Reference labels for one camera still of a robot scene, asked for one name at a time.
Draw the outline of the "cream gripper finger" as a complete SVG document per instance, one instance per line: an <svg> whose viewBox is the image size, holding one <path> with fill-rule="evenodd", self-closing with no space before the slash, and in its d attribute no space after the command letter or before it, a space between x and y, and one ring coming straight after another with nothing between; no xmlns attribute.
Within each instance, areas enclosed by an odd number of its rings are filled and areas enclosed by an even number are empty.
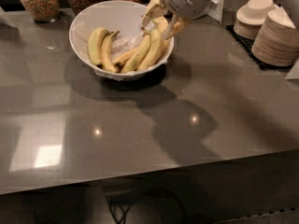
<svg viewBox="0 0 299 224"><path fill-rule="evenodd" d="M181 30L183 30L188 25L190 21L191 21L190 19L181 18L178 15L173 15L170 23L162 32L163 39L168 40L174 35L178 34Z"/></svg>
<svg viewBox="0 0 299 224"><path fill-rule="evenodd" d="M150 0L142 17L142 27L145 28L152 19L162 17L167 13L165 0Z"/></svg>

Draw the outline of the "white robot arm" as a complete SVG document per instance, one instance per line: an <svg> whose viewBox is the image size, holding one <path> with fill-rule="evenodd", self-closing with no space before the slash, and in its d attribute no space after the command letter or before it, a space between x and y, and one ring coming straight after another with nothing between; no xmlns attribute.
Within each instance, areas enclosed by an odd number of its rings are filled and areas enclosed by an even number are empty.
<svg viewBox="0 0 299 224"><path fill-rule="evenodd" d="M142 17L142 27L145 28L167 12L172 13L170 23L162 31L163 39L167 40L183 30L189 22L199 18L210 2L211 0L150 0Z"/></svg>

